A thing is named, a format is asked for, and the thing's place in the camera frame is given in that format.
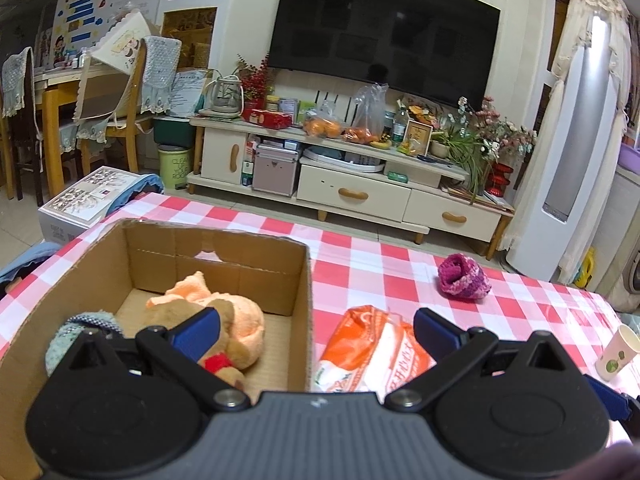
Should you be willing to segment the grey-green knitted hat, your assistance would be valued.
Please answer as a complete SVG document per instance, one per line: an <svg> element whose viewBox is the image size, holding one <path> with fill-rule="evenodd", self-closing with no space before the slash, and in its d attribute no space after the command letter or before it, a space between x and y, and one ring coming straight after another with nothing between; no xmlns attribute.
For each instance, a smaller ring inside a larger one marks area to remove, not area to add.
<svg viewBox="0 0 640 480"><path fill-rule="evenodd" d="M124 336L115 315L110 312L82 312L73 315L56 331L44 355L44 367L48 377L53 374L78 336L89 328L98 330L107 337Z"/></svg>

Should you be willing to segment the magenta knitted yarn hat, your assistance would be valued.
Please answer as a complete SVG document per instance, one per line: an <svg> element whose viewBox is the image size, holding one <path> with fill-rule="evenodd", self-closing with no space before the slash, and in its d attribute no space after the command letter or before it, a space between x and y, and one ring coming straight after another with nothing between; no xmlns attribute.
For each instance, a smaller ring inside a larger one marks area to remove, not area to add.
<svg viewBox="0 0 640 480"><path fill-rule="evenodd" d="M491 284L477 262L463 254L448 256L438 268L438 287L449 297L481 300L491 291Z"/></svg>

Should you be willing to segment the orange plush toy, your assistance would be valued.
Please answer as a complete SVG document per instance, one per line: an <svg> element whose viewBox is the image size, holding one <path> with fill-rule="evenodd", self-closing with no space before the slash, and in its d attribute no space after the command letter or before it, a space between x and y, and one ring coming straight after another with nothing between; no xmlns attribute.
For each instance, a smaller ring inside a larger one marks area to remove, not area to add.
<svg viewBox="0 0 640 480"><path fill-rule="evenodd" d="M211 292L201 271L178 281L163 296L146 300L145 322L173 328L204 308L214 308L220 315L222 345L232 365L246 370L255 364L264 350L264 312L244 296Z"/></svg>

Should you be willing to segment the brown teddy bear red shirt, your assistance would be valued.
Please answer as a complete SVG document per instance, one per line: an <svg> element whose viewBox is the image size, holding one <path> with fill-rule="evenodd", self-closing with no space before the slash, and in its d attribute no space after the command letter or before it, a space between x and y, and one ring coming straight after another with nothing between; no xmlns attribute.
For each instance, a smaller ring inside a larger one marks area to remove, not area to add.
<svg viewBox="0 0 640 480"><path fill-rule="evenodd" d="M231 387L241 391L245 389L245 376L232 364L224 352L201 358L198 364Z"/></svg>

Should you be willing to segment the paper cup with green print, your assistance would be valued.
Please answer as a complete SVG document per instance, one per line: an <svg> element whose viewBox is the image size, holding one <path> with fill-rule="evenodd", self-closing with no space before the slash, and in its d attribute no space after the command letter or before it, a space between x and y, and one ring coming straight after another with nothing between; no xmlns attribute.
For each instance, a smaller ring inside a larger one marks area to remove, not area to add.
<svg viewBox="0 0 640 480"><path fill-rule="evenodd" d="M610 382L639 353L639 336L629 326L622 324L594 366L598 375Z"/></svg>

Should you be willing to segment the orange snack bag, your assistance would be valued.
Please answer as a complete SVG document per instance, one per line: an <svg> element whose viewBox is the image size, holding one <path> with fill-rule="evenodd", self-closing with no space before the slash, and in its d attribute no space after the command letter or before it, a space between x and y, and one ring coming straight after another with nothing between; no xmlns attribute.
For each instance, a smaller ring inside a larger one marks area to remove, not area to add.
<svg viewBox="0 0 640 480"><path fill-rule="evenodd" d="M324 393L373 392L380 400L435 365L413 327L373 306L351 308L322 353L312 386Z"/></svg>

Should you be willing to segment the white standing air conditioner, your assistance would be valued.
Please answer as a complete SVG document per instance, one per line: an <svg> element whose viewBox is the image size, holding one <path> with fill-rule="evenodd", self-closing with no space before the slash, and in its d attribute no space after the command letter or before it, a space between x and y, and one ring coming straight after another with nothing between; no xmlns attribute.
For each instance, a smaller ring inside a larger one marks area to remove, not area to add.
<svg viewBox="0 0 640 480"><path fill-rule="evenodd" d="M503 241L536 280L572 280L596 234L626 129L631 76L623 0L570 0L555 78Z"/></svg>

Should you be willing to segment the red vase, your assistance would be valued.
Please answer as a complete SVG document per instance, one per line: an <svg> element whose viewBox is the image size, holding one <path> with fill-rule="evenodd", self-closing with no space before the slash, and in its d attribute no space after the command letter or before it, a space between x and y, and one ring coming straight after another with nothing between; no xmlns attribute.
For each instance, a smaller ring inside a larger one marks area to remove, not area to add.
<svg viewBox="0 0 640 480"><path fill-rule="evenodd" d="M510 185L510 177L514 169L502 162L494 162L489 169L485 185L488 194L503 197L506 188Z"/></svg>

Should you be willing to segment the cream TV stand cabinet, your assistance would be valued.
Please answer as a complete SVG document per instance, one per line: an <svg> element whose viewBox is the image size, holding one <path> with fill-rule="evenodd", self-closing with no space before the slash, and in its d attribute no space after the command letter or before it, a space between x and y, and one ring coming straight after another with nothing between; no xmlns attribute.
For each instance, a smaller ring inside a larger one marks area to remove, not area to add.
<svg viewBox="0 0 640 480"><path fill-rule="evenodd" d="M494 256L514 216L508 204L463 193L458 185L465 173L457 167L420 162L393 150L306 136L294 128L262 128L241 119L196 116L190 124L196 129L190 192L211 188L292 204L315 211L319 220L339 214L410 232L416 244L422 244L424 236L433 231L462 236L480 246L486 259ZM257 183L242 182L244 170L256 170L260 165L253 145L259 140L278 150L294 141L308 148L377 158L383 167L365 174L353 164L304 155L294 171L292 192L276 193Z"/></svg>

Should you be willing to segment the pink storage box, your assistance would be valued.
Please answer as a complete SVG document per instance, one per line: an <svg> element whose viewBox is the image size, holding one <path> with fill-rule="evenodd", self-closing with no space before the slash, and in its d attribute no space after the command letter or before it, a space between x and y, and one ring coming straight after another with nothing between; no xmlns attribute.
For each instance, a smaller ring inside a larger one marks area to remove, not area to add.
<svg viewBox="0 0 640 480"><path fill-rule="evenodd" d="M298 170L299 151L259 144L254 161L255 191L291 197Z"/></svg>

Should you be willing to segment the wooden dining chair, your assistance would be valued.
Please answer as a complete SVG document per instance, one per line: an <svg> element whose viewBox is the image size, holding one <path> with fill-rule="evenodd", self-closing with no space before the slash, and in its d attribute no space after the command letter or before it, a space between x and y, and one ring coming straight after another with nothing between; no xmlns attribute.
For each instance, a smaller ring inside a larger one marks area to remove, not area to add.
<svg viewBox="0 0 640 480"><path fill-rule="evenodd" d="M89 55L82 69L74 123L82 168L90 171L91 151L109 140L124 141L127 168L139 171L136 136L149 121L140 112L146 44L125 32Z"/></svg>

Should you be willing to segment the clear plastic bag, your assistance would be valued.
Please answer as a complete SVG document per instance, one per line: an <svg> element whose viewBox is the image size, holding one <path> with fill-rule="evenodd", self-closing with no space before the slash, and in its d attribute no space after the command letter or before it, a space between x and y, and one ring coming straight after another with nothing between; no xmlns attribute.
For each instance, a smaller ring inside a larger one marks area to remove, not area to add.
<svg viewBox="0 0 640 480"><path fill-rule="evenodd" d="M378 142L384 130L387 84L366 84L354 97L356 112L352 125L345 130L348 142Z"/></svg>

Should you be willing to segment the red gift box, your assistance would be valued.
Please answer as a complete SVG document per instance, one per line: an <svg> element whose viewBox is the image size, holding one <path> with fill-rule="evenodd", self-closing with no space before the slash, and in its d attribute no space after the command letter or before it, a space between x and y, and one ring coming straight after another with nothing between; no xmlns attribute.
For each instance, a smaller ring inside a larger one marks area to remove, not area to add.
<svg viewBox="0 0 640 480"><path fill-rule="evenodd" d="M275 110L252 108L251 110L244 110L242 117L250 124L272 130L280 130L292 126L290 115L276 112Z"/></svg>

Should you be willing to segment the wooden dining table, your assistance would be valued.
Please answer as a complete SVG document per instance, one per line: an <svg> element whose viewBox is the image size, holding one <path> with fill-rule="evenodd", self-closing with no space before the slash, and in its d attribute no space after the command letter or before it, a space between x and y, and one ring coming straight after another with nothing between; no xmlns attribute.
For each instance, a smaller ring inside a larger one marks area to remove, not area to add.
<svg viewBox="0 0 640 480"><path fill-rule="evenodd" d="M60 141L60 119L70 114L81 95L82 77L95 79L105 88L93 91L95 96L107 96L115 91L116 82L127 82L128 77L113 67L96 64L85 68L65 70L36 70L35 102L42 118L42 150L47 174L49 196L53 198L65 188Z"/></svg>

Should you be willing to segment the black flat screen television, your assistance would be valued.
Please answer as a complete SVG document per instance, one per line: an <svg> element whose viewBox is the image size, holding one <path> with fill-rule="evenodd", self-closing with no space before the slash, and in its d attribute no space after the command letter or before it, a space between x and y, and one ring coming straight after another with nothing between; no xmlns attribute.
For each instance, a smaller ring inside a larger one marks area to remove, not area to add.
<svg viewBox="0 0 640 480"><path fill-rule="evenodd" d="M479 107L499 18L480 0L279 0L269 63Z"/></svg>

